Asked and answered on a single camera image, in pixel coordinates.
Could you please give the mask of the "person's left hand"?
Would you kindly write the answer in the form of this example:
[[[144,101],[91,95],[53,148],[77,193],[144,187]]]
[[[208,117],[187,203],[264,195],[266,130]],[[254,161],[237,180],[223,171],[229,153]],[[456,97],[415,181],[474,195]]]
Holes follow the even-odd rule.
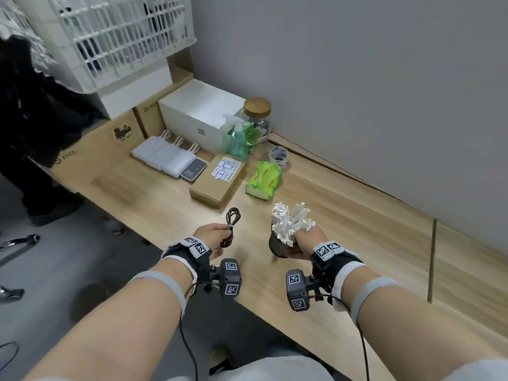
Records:
[[[193,234],[193,237],[202,240],[206,245],[212,250],[212,254],[210,256],[210,260],[214,260],[219,258],[224,253],[224,248],[221,246],[221,243],[228,239],[231,235],[221,235],[219,233],[210,232],[207,230],[207,224],[202,225],[196,229]]]

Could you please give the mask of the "person's right hand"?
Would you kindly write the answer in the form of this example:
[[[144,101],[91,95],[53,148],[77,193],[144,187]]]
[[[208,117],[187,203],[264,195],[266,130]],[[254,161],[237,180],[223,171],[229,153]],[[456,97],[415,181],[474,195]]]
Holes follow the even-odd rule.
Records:
[[[298,230],[294,233],[294,240],[298,244],[302,251],[309,254],[309,260],[314,253],[314,248],[321,243],[330,241],[330,238],[324,233],[324,231],[318,226],[313,226],[308,231]]]

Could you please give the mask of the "dark round cup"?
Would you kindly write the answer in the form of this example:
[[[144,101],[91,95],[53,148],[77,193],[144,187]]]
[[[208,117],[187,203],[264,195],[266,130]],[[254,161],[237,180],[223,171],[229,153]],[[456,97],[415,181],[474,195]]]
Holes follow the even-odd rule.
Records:
[[[291,247],[283,243],[279,238],[277,238],[277,234],[273,230],[271,231],[268,246],[272,254],[278,258],[287,258],[285,253],[288,249],[299,248],[298,244]]]

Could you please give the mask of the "person's right forearm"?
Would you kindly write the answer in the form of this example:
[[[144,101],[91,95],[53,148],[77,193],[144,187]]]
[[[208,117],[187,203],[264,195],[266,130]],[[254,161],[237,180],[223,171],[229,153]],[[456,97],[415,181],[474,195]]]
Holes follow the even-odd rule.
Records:
[[[333,294],[396,381],[441,381],[469,363],[508,359],[394,280],[351,265],[339,271]]]

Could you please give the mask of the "person's left forearm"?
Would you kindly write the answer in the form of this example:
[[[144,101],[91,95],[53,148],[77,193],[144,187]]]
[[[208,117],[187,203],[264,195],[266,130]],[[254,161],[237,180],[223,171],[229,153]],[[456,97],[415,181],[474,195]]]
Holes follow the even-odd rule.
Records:
[[[137,277],[84,317],[22,381],[148,381],[177,329],[194,275],[174,258]]]

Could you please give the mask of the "bundle of white paper sticks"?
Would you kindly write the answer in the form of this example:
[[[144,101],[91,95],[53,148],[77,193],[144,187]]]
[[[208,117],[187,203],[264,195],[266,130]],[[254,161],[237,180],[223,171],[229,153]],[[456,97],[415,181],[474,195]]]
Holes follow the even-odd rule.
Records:
[[[289,247],[296,246],[295,232],[309,231],[316,226],[316,222],[308,218],[310,209],[304,202],[293,207],[283,203],[276,203],[271,211],[271,231],[276,239]]]

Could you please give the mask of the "small labelled cardboard box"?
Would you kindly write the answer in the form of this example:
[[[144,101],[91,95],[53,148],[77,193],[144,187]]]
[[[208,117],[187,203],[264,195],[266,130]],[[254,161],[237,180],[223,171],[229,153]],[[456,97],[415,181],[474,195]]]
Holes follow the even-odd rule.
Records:
[[[243,180],[246,162],[218,154],[189,188],[191,199],[213,209],[223,208]]]

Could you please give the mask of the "green tissue pack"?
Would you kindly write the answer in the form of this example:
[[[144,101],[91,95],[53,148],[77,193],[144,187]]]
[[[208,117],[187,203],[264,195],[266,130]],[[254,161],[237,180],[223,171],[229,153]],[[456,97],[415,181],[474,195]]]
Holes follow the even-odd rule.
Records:
[[[269,161],[258,161],[255,174],[245,186],[245,193],[264,201],[270,200],[280,183],[282,170]]]

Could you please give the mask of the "green spray bottle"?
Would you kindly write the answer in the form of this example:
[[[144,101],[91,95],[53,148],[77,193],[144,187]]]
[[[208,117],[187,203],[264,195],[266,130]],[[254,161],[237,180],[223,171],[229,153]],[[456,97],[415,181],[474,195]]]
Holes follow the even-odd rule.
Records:
[[[235,115],[223,114],[223,118],[220,152],[247,162],[249,148],[244,128],[248,123]]]

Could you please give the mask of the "clear tape roll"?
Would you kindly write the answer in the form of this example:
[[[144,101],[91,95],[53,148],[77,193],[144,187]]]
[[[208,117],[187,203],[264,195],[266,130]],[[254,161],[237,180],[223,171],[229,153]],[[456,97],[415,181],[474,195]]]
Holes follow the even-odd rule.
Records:
[[[268,151],[269,162],[278,166],[283,172],[288,171],[291,163],[289,162],[289,152],[283,146],[272,147]]]

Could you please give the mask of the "green foil packets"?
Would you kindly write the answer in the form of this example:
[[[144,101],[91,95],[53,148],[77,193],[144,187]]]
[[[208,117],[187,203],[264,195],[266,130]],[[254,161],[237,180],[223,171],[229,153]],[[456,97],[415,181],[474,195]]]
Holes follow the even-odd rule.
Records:
[[[251,153],[257,144],[266,141],[268,138],[267,129],[253,122],[248,122],[243,127],[243,133],[245,136],[248,153]]]

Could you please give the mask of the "person's light trousers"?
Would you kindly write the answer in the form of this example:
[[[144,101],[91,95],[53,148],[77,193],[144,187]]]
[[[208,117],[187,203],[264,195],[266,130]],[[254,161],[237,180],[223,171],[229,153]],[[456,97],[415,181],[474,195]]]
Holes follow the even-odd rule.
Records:
[[[335,381],[325,367],[302,355],[268,357],[207,381]],[[441,381],[508,381],[508,359],[484,359],[461,366]]]

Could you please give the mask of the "large cardboard box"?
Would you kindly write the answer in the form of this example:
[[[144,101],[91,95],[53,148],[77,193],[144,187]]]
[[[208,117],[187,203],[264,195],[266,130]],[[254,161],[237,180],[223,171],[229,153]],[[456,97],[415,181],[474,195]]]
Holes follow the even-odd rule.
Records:
[[[129,110],[86,130],[77,143],[59,153],[52,168],[43,170],[68,190],[78,192],[128,158],[144,140],[135,113]]]

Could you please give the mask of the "flat white box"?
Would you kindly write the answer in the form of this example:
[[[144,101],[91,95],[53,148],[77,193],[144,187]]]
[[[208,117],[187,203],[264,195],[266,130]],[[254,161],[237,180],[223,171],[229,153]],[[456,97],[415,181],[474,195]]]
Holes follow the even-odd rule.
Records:
[[[114,119],[173,84],[168,63],[139,70],[99,89],[92,95],[94,106]]]

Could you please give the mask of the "metal chair base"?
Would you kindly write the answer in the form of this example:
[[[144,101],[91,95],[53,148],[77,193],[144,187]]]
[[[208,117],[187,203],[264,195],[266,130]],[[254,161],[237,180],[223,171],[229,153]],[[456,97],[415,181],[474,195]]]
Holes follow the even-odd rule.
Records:
[[[27,252],[41,240],[39,234],[31,234],[24,238],[16,238],[0,243],[0,268]],[[24,288],[8,288],[0,283],[0,305],[14,303],[23,298]]]

